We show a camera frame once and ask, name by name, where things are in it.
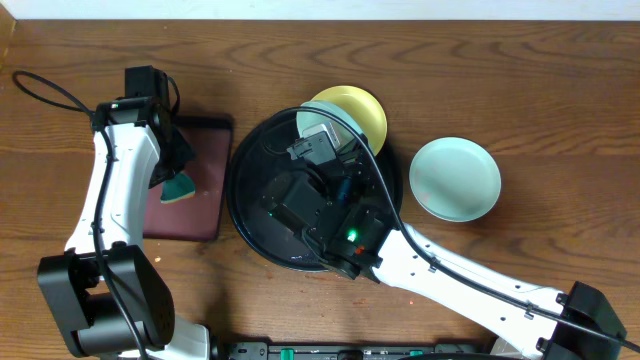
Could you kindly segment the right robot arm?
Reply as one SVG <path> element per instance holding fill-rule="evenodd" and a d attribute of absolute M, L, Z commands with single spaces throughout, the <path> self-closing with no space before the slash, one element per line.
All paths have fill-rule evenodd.
<path fill-rule="evenodd" d="M 401 221 L 383 172 L 356 147 L 273 152 L 261 204 L 329 271 L 401 288 L 485 327 L 529 359 L 615 359 L 637 351 L 606 297 L 502 275 Z"/>

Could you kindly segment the green sponge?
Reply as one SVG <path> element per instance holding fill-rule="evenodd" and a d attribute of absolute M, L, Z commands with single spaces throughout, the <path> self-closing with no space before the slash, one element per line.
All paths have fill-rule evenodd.
<path fill-rule="evenodd" d="M 178 173 L 162 183 L 160 202 L 162 204 L 175 203 L 192 197 L 195 191 L 194 181 L 188 175 Z"/>

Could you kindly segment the yellow plate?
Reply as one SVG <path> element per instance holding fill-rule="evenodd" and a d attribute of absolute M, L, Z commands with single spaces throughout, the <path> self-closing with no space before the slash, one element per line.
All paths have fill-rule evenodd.
<path fill-rule="evenodd" d="M 371 93 L 351 85 L 338 85 L 322 90 L 312 100 L 340 107 L 363 130 L 373 153 L 377 155 L 381 151 L 387 136 L 387 118 L 383 107 Z"/>

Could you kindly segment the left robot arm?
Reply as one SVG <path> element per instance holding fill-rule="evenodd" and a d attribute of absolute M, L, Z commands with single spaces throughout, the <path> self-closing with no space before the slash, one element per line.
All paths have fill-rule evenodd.
<path fill-rule="evenodd" d="M 91 118 L 95 158 L 77 226 L 37 282 L 69 352 L 78 358 L 208 359 L 203 325 L 175 312 L 143 251 L 156 166 L 170 152 L 170 113 L 157 97 L 101 103 Z"/>

